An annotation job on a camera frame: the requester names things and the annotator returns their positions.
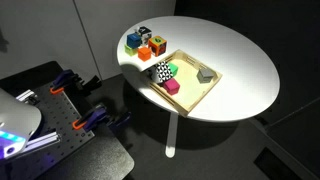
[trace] wooden tray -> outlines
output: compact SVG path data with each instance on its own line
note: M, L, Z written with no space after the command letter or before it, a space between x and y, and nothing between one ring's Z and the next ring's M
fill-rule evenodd
M181 50L175 51L159 62L162 61L171 62L178 66L178 73L174 77L180 84L180 90L177 94L168 94L163 87L148 77L147 70L141 72L141 79L184 117L188 115L222 77L221 73L207 67ZM201 68L210 69L213 72L214 77L210 83L201 84L198 81L197 73Z

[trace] green cube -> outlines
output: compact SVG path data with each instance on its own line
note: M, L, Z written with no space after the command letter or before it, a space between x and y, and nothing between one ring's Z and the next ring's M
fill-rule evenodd
M170 70L173 74L173 77L177 75L177 72L178 72L178 66L172 64L172 63L168 63L169 64L169 67L170 67Z
M126 44L124 45L124 50L129 56L133 56L133 55L137 54L137 52L138 52L138 48L133 49Z

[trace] gray floor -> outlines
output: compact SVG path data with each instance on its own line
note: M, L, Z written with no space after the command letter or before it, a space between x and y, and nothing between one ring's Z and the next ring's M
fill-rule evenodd
M205 123L180 118L174 158L165 156L169 113L145 100L122 75L105 80L89 97L111 113L132 112L116 136L135 161L127 179L268 179L253 163L267 147L302 179L317 179L286 153L254 119Z

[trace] colorful cube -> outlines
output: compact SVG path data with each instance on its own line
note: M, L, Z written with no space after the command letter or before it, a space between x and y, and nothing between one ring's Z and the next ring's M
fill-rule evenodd
M147 61L151 58L151 50L149 48L146 47L142 47L139 48L138 50L138 57L142 60L142 61Z
M179 92L180 84L174 78L171 78L168 81L163 83L163 88L170 95L174 95L174 94L177 94Z
M197 74L200 83L209 83L213 77L214 74L210 69L200 69Z
M152 37L152 32L145 26L137 27L135 32L141 37L141 46L148 45L149 39Z
M133 55L137 54L137 52L138 52L138 48L132 49L131 47L129 47L126 44L124 45L124 50L129 56L133 56Z
M178 66L176 66L176 65L174 65L174 64L172 64L170 62L168 63L168 65L169 65L170 70L171 70L171 72L173 74L173 77L175 77L177 75L177 73L178 73Z
M160 36L155 36L149 39L148 47L151 48L152 54L157 57L166 52L167 41Z
M152 66L150 69L152 71L151 79L155 83L163 83L173 77L170 67L165 61Z
M129 34L127 36L127 45L132 49L138 48L141 45L141 37L136 33Z

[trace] gray wall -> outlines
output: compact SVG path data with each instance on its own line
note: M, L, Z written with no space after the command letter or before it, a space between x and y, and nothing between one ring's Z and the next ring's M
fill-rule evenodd
M1 0L0 29L0 78L52 60L85 80L98 74L71 0Z
M117 45L134 24L174 14L176 0L75 0L103 79L121 73Z

